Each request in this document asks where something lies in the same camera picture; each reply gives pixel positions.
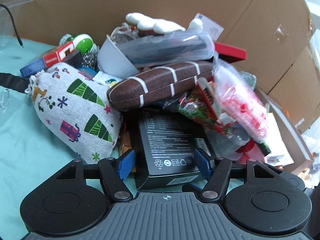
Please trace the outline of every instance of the light blue surface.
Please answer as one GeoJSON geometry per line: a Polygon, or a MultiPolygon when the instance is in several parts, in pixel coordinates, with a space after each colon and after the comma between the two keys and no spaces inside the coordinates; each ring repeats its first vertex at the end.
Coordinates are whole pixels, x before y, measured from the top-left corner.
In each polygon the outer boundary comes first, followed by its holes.
{"type": "MultiPolygon", "coordinates": [[[[23,40],[23,44],[24,48],[21,48],[13,38],[9,47],[0,50],[0,72],[20,75],[20,68],[52,48],[28,40],[23,40]]],[[[0,114],[0,237],[19,240],[28,233],[19,212],[23,198],[79,157],[42,124],[27,95],[11,90],[10,96],[9,109],[0,114]]],[[[112,155],[117,156],[117,152],[114,150],[112,155]]],[[[125,183],[135,195],[137,189],[133,176],[130,175],[125,183]]],[[[101,190],[98,180],[87,180],[87,184],[101,190]]],[[[240,184],[233,180],[229,189],[240,184]]],[[[205,182],[197,185],[203,187],[205,182]]],[[[181,186],[152,191],[177,192],[181,191],[181,186]]]]}

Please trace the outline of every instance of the clear plastic container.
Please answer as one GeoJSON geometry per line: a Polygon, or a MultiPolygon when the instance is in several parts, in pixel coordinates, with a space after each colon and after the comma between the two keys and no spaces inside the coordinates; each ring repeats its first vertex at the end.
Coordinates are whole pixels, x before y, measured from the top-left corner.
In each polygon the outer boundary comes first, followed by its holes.
{"type": "MultiPolygon", "coordinates": [[[[33,0],[0,0],[0,3],[6,5],[10,9],[16,23],[20,12],[20,5],[32,1],[33,0]]],[[[12,36],[13,34],[14,29],[11,18],[8,12],[3,7],[0,7],[0,50],[9,45],[9,36],[12,36]]]]}
{"type": "Polygon", "coordinates": [[[146,36],[117,46],[136,68],[204,60],[214,53],[214,43],[209,33],[197,31],[146,36]]]}

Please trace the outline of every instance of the purple snowflake print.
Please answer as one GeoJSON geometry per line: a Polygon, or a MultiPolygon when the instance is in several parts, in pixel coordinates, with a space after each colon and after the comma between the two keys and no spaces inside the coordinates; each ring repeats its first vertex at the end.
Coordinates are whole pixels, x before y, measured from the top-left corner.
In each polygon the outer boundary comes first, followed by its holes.
{"type": "Polygon", "coordinates": [[[68,105],[68,104],[66,103],[67,100],[68,100],[68,98],[65,98],[65,97],[62,97],[62,99],[58,98],[58,101],[60,102],[60,103],[58,104],[58,106],[59,106],[60,108],[62,108],[64,105],[67,106],[67,105],[68,105]]]}

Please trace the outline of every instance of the black strap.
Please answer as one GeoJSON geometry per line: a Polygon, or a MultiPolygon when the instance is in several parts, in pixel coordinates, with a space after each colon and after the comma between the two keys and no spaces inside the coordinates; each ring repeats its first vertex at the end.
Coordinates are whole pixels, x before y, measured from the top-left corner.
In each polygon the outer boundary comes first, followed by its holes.
{"type": "Polygon", "coordinates": [[[29,79],[24,79],[22,77],[14,76],[8,73],[0,73],[0,86],[3,86],[5,88],[24,93],[29,84],[29,79]]]}

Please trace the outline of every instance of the recycling symbol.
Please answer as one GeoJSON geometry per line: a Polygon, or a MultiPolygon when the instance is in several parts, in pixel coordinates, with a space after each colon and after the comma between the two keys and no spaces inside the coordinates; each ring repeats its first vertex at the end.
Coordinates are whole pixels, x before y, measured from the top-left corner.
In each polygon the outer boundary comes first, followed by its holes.
{"type": "Polygon", "coordinates": [[[159,167],[159,169],[161,169],[161,167],[163,166],[163,162],[160,159],[156,159],[155,166],[157,166],[157,167],[159,167]]]}

